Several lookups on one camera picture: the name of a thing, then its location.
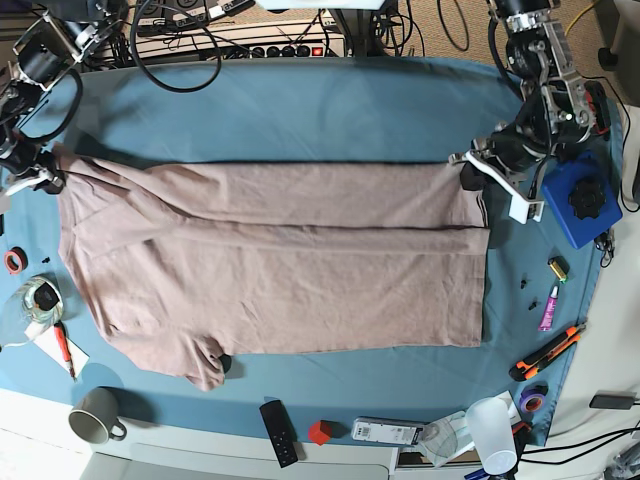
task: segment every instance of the white plastic part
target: white plastic part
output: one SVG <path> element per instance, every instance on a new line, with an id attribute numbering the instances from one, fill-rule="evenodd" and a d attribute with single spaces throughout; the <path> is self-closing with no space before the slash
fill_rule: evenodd
<path id="1" fill-rule="evenodd" d="M 523 225 L 527 223 L 529 218 L 529 208 L 534 209 L 533 219 L 536 222 L 542 220 L 542 211 L 544 210 L 544 200 L 529 200 L 505 177 L 504 173 L 498 170 L 493 165 L 489 165 L 483 161 L 473 150 L 464 154 L 464 159 L 473 164 L 482 173 L 489 175 L 495 179 L 496 182 L 504 188 L 508 194 L 511 195 L 511 205 L 509 206 L 509 216 L 516 222 L 520 222 Z"/>
<path id="2" fill-rule="evenodd" d="M 379 10 L 383 0 L 256 0 L 265 10 L 287 8 L 347 8 Z"/>
<path id="3" fill-rule="evenodd" d="M 499 398 L 485 398 L 469 407 L 466 419 L 484 471 L 502 475 L 511 470 L 518 456 L 507 404 Z"/>

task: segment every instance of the red pen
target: red pen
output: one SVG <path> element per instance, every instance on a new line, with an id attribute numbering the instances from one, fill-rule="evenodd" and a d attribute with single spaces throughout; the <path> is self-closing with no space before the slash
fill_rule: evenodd
<path id="1" fill-rule="evenodd" d="M 62 322 L 56 322 L 53 326 L 56 332 L 56 339 L 58 340 L 58 345 L 60 345 L 60 350 L 62 350 L 62 358 L 67 363 L 67 370 L 69 370 L 69 375 L 73 378 L 73 381 L 76 381 L 76 372 L 73 369 L 73 362 L 71 361 L 71 353 L 69 352 L 69 344 L 67 343 L 67 332 L 64 329 L 64 325 Z"/>

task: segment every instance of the blue box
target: blue box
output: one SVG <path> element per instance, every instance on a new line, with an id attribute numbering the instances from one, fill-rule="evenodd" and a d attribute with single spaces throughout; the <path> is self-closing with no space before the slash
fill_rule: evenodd
<path id="1" fill-rule="evenodd" d="M 605 203 L 597 218 L 586 217 L 581 220 L 569 203 L 569 195 L 580 180 L 588 177 L 597 179 L 602 185 Z M 569 243 L 577 249 L 593 241 L 622 218 L 618 199 L 591 151 L 582 153 L 575 160 L 558 164 L 551 173 L 545 175 L 542 193 Z"/>

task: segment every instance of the tape roll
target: tape roll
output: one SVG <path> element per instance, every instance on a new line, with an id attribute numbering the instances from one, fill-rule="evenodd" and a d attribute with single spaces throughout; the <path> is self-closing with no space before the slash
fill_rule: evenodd
<path id="1" fill-rule="evenodd" d="M 4 254 L 4 266 L 10 275 L 18 275 L 27 268 L 27 255 L 19 247 L 12 248 Z"/>
<path id="2" fill-rule="evenodd" d="M 539 389 L 531 388 L 520 396 L 520 411 L 532 413 L 544 406 L 545 396 Z"/>

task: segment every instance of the clear plastic cup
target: clear plastic cup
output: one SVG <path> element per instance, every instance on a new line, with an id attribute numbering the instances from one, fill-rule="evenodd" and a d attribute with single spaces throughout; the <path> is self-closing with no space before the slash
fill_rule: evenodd
<path id="1" fill-rule="evenodd" d="M 511 470 L 518 456 L 507 404 L 499 398 L 479 400 L 469 407 L 466 418 L 484 471 L 501 475 Z"/>

